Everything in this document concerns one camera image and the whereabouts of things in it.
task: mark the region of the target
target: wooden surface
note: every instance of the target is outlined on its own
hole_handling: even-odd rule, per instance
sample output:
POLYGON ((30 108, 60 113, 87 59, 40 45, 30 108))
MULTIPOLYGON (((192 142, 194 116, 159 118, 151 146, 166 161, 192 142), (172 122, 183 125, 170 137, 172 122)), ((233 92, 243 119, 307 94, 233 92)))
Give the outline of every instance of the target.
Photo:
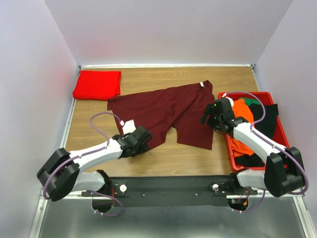
MULTIPOLYGON (((121 68, 121 94, 153 91, 209 80, 215 98, 219 92, 257 91, 249 67, 189 67, 189 68, 121 68)), ((94 131, 89 119, 96 113, 107 111, 105 101, 77 100, 66 149, 80 150, 100 144, 105 138, 94 131)), ((118 134, 113 116, 101 115, 94 125, 109 137, 118 134)), ((227 175, 231 172, 224 136, 214 133, 212 150, 176 143, 176 130, 172 128, 163 145, 134 158, 108 161, 91 168, 104 170, 109 176, 180 176, 227 175)))

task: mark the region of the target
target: red folded towel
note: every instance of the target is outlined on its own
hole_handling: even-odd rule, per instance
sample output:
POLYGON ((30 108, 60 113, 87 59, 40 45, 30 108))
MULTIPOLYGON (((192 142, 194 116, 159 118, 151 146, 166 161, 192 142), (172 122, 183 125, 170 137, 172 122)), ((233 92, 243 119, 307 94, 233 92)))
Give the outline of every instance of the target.
POLYGON ((83 100, 108 100, 120 95, 120 71, 80 72, 73 97, 83 100))

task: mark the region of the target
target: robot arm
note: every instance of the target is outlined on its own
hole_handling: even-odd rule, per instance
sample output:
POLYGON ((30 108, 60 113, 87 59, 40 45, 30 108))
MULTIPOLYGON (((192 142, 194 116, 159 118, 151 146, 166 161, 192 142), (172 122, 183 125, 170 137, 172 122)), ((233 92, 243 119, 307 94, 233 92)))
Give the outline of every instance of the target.
POLYGON ((39 170, 37 178, 44 188, 47 188, 46 192, 52 201, 64 198, 71 191, 89 189, 98 191, 109 179, 105 172, 83 172, 109 160, 134 157, 148 151, 147 141, 151 137, 144 127, 139 126, 132 133, 113 136, 109 144, 105 142, 84 150, 70 152, 64 148, 57 149, 39 170), (67 160, 69 162, 53 175, 67 160))
POLYGON ((286 148, 261 132, 243 117, 235 117, 232 103, 221 98, 209 104, 201 118, 201 123, 228 134, 249 146, 266 164, 265 171, 244 169, 233 173, 237 186, 257 187, 268 190, 273 196, 280 197, 304 186, 303 174, 299 167, 285 154, 291 155, 303 168, 301 153, 295 147, 286 148))

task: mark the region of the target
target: red cloth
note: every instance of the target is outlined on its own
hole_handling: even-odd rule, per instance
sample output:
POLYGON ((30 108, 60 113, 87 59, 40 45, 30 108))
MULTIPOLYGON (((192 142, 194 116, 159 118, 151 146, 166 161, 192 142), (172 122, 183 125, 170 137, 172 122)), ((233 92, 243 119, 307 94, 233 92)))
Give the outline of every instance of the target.
MULTIPOLYGON (((167 131, 174 127, 177 143, 211 150, 213 129, 200 123, 200 118, 213 101, 212 84, 205 81, 203 87, 195 83, 110 98, 108 110, 123 121, 133 119, 136 127, 142 125, 149 130, 149 149, 163 144, 167 131)), ((121 125, 116 123, 122 133, 121 125)))
POLYGON ((88 71, 80 72, 73 92, 75 99, 106 101, 120 95, 120 71, 88 71))

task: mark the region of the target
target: purple cable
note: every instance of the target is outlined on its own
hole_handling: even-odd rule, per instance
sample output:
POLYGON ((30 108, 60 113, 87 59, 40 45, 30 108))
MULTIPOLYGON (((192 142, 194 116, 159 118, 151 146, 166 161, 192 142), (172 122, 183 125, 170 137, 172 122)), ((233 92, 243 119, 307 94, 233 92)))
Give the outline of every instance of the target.
MULTIPOLYGON (((103 112, 103 113, 98 113, 98 114, 96 114, 96 115, 93 115, 93 116, 90 118, 90 126, 91 126, 93 129, 95 129, 97 132, 99 132, 101 135, 103 135, 103 136, 107 139, 107 145, 106 145, 106 146, 103 146, 103 147, 101 147, 101 148, 99 148, 99 149, 96 149, 96 150, 92 150, 92 151, 88 151, 88 152, 86 152, 86 153, 83 153, 81 156, 90 155, 90 154, 96 153, 96 152, 98 152, 98 151, 101 151, 101 150, 103 150, 103 149, 106 149, 106 147, 107 147, 107 146, 109 145, 109 143, 110 143, 109 137, 108 137, 105 133, 103 133, 101 130, 99 130, 98 128, 96 128, 96 127, 93 125, 93 122, 92 122, 92 120, 93 120, 96 116, 99 116, 99 115, 101 115, 101 114, 113 115, 115 118, 117 118, 119 121, 121 121, 120 118, 119 118, 117 115, 113 114, 113 113, 103 112)), ((73 160, 78 159, 78 158, 79 158, 79 155, 76 155, 76 156, 74 156, 74 157, 72 157, 72 158, 67 159, 66 161, 64 161, 63 163, 61 163, 61 164, 51 173, 51 175, 49 176, 49 178, 48 178, 48 180, 46 181, 46 183, 45 183, 45 185, 44 185, 44 188, 43 188, 43 197, 44 197, 45 199, 47 199, 47 200, 50 199, 50 197, 47 196, 47 190, 48 190, 48 186, 49 186, 50 182, 52 181, 53 177, 58 173, 58 171, 59 171, 61 168, 63 168, 63 167, 66 166, 68 163, 70 163, 70 162, 72 162, 73 160)), ((113 214, 113 215, 111 215, 111 214, 110 214, 110 215, 103 214, 104 216, 115 217, 115 216, 118 216, 118 215, 120 215, 120 214, 122 213, 122 211, 123 211, 123 205, 122 205, 122 203, 121 203, 118 199, 116 199, 115 197, 111 197, 111 196, 108 196, 108 195, 104 195, 104 194, 101 194, 101 193, 98 193, 98 192, 95 192, 95 191, 90 191, 90 192, 95 193, 95 194, 97 194, 97 195, 99 195, 99 196, 104 196, 104 197, 111 198, 111 199, 115 200, 116 202, 118 202, 118 203, 120 204, 121 210, 120 210, 119 213, 113 214)))
POLYGON ((112 196, 108 196, 108 195, 105 195, 105 194, 102 194, 102 193, 99 193, 99 192, 91 191, 91 190, 88 190, 88 192, 96 194, 98 196, 110 198, 110 199, 116 201, 117 203, 119 203, 119 205, 121 207, 120 211, 118 213, 116 213, 116 214, 106 214, 106 213, 102 213, 102 212, 100 212, 98 210, 95 210, 95 213, 98 213, 98 214, 100 214, 102 216, 106 216, 106 217, 117 217, 123 212, 123 204, 117 198, 112 197, 112 196))
POLYGON ((235 211, 239 212, 239 213, 248 213, 248 212, 252 212, 254 211, 263 201, 264 201, 264 197, 265 197, 265 190, 263 190, 263 196, 261 198, 261 200, 257 203, 257 205, 255 205, 253 208, 250 208, 249 210, 246 211, 239 211, 234 209, 235 211))
POLYGON ((97 113, 96 115, 93 115, 91 118, 90 118, 90 126, 95 129, 97 132, 99 132, 101 135, 103 135, 106 139, 107 139, 107 146, 109 145, 109 137, 103 133, 101 130, 99 130, 97 127, 95 127, 93 125, 93 119, 99 115, 102 115, 102 114, 109 114, 109 115, 113 115, 115 118, 118 119, 119 122, 121 122, 121 119, 116 115, 116 114, 113 114, 113 113, 108 113, 108 112, 103 112, 103 113, 97 113))
POLYGON ((243 93, 243 94, 248 94, 248 95, 250 95, 250 96, 254 97, 256 100, 258 100, 258 101, 259 101, 259 103, 261 104, 261 106, 262 106, 262 110, 263 110, 263 115, 262 115, 262 117, 261 117, 259 120, 256 120, 255 122, 253 122, 253 123, 252 123, 252 125, 254 125, 254 124, 256 124, 256 123, 258 123, 258 122, 262 121, 262 120, 265 118, 265 114, 266 114, 266 112, 265 112, 265 107, 264 107, 263 103, 260 101, 260 99, 258 99, 258 97, 257 97, 257 96, 255 96, 255 95, 253 95, 252 93, 249 93, 249 92, 234 91, 234 92, 230 92, 230 93, 224 94, 222 97, 226 97, 227 95, 232 94, 232 93, 243 93))
MULTIPOLYGON (((264 137, 262 137, 260 134, 258 134, 256 131, 253 131, 252 132, 257 136, 259 137, 260 139, 262 139, 263 141, 265 141, 267 144, 269 144, 270 146, 274 146, 273 143, 271 143, 270 141, 268 141, 267 139, 265 139, 264 137)), ((303 177, 304 177, 304 185, 305 187, 303 188, 302 191, 299 191, 299 192, 290 192, 290 194, 292 195, 301 195, 301 194, 304 194, 307 190, 308 190, 308 186, 309 186, 309 182, 308 182, 308 177, 307 177, 307 174, 306 172, 304 171, 303 167, 295 160, 295 158, 293 156, 291 156, 289 153, 287 153, 285 150, 277 147, 277 146, 274 146, 275 149, 277 149, 278 151, 282 152, 284 155, 286 155, 288 158, 290 158, 294 164, 298 167, 298 169, 301 171, 301 173, 303 174, 303 177)))

